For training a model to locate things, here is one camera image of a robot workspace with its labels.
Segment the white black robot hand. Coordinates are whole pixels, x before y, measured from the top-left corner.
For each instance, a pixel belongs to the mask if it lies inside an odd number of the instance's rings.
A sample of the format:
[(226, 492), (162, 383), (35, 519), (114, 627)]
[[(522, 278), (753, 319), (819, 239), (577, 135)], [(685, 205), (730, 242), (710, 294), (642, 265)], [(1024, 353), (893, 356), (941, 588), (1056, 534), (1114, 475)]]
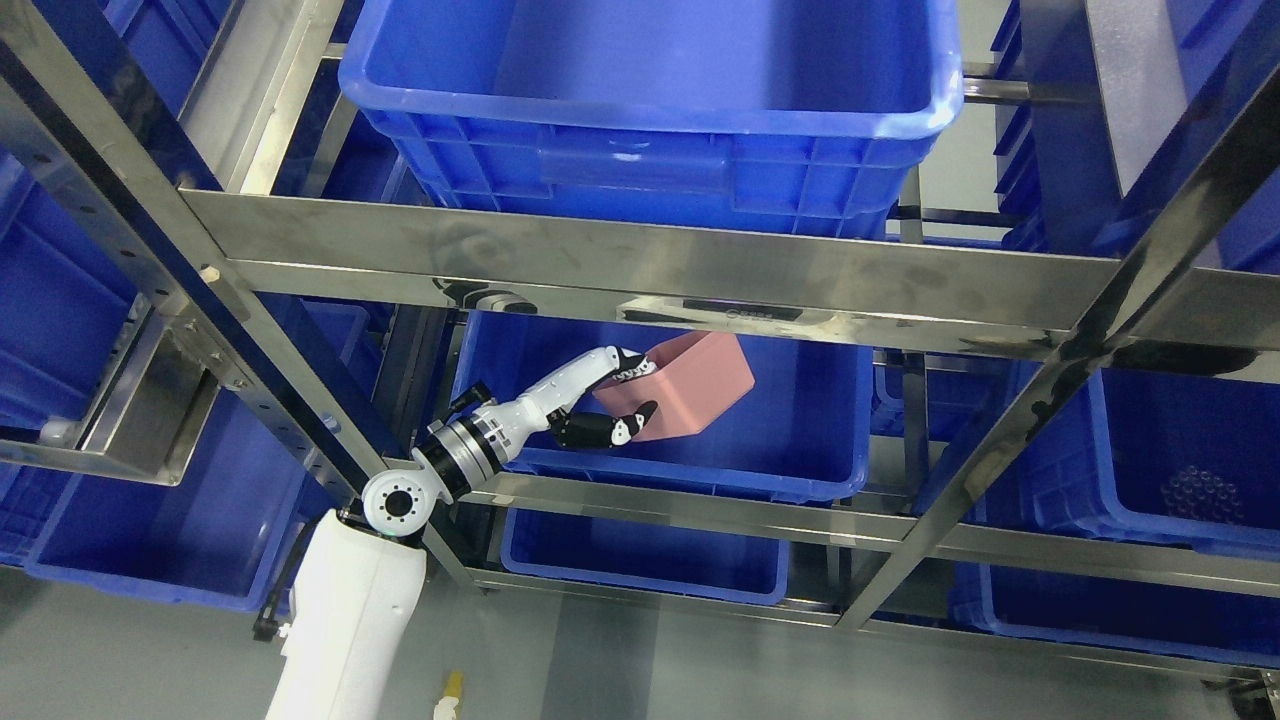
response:
[(646, 401), (622, 416), (580, 413), (579, 401), (604, 380), (641, 375), (641, 354), (600, 346), (544, 375), (509, 402), (484, 407), (484, 441), (495, 456), (517, 456), (536, 433), (562, 448), (607, 450), (632, 442), (659, 407)]

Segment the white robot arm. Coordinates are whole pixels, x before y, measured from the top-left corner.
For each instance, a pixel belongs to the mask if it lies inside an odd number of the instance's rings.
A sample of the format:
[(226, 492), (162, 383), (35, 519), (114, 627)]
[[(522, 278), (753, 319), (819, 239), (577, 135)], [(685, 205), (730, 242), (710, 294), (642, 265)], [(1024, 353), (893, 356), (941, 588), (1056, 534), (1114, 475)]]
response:
[(580, 413), (584, 395), (657, 372), (645, 354), (614, 345), (588, 350), (516, 398), (499, 404), (484, 383), (456, 397), (428, 428), (406, 468), (381, 471), (358, 495), (361, 516), (335, 510), (312, 524), (291, 591), (291, 620), (268, 601), (260, 641), (283, 638), (285, 660), (270, 719), (372, 719), (426, 582), (428, 556), (412, 546), (439, 505), (480, 489), (547, 432), (566, 448), (618, 448), (657, 413), (654, 400), (626, 413)]

